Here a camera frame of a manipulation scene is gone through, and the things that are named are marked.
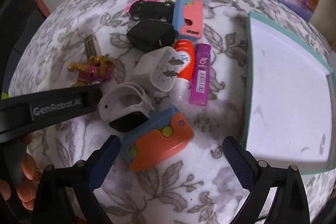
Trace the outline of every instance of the white charger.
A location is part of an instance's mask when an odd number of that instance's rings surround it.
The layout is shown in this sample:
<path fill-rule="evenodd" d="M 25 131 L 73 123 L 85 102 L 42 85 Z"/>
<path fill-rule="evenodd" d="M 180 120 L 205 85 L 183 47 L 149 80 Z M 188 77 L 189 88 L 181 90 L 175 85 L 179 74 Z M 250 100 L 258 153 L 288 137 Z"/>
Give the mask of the white charger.
<path fill-rule="evenodd" d="M 147 91 L 169 92 L 183 64 L 180 55 L 172 47 L 163 47 L 141 57 L 130 81 Z"/>

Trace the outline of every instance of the black toy car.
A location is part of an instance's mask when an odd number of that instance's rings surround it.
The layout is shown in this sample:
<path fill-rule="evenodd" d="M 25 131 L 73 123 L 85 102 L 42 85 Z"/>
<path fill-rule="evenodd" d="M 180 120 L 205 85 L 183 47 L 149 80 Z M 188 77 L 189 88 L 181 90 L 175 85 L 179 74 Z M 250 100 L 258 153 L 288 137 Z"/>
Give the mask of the black toy car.
<path fill-rule="evenodd" d="M 161 22 L 172 22 L 174 5 L 171 2 L 155 2 L 138 0 L 129 9 L 134 20 L 147 18 Z"/>

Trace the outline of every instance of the orange toy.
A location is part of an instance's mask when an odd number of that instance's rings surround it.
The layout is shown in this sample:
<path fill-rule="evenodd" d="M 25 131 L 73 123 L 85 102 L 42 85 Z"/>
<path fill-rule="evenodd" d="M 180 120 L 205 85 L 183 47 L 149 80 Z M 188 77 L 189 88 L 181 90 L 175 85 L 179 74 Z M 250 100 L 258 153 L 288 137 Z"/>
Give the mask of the orange toy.
<path fill-rule="evenodd" d="M 141 172 L 183 150 L 194 136 L 193 130 L 176 106 L 160 112 L 126 133 L 121 152 L 130 169 Z"/>

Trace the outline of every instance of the pink and blue toy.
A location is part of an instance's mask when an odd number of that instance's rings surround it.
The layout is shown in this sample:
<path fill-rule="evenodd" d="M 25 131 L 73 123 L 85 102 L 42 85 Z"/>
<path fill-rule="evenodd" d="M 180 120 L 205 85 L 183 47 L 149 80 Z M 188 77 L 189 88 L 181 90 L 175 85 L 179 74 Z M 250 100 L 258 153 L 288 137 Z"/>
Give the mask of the pink and blue toy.
<path fill-rule="evenodd" d="M 172 23 L 177 39 L 192 42 L 203 35 L 203 5 L 200 0 L 177 0 Z"/>

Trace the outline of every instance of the floral bedspread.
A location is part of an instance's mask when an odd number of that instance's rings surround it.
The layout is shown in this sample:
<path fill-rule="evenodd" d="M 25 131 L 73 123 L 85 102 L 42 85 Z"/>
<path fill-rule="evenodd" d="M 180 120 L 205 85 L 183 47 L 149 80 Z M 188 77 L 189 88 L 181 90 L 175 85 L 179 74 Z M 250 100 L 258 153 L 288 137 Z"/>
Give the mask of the floral bedspread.
<path fill-rule="evenodd" d="M 103 92 L 127 81 L 142 52 L 132 48 L 126 33 L 135 24 L 124 12 L 135 0 L 65 0 L 47 18 L 24 52 L 13 76 L 9 94 L 17 96 L 70 86 L 76 74 L 70 61 L 84 62 L 80 38 L 94 33 L 103 54 L 115 62 L 113 80 Z M 244 203 L 243 190 L 223 156 L 225 136 L 242 135 L 246 72 L 245 20 L 257 11 L 286 27 L 324 59 L 330 47 L 309 23 L 276 0 L 202 0 L 204 37 L 212 46 L 210 100 L 205 108 L 185 103 L 181 111 L 194 130 L 185 150 L 146 172 L 133 173 L 118 156 L 103 186 L 95 195 L 115 224 L 226 224 Z M 156 111 L 169 105 L 167 94 L 153 97 Z M 87 159 L 115 134 L 97 113 L 35 132 L 29 150 L 40 168 L 71 166 Z M 313 219 L 330 196 L 336 172 L 304 176 Z M 78 215 L 78 204 L 69 192 Z M 266 216 L 274 191 L 260 217 Z"/>

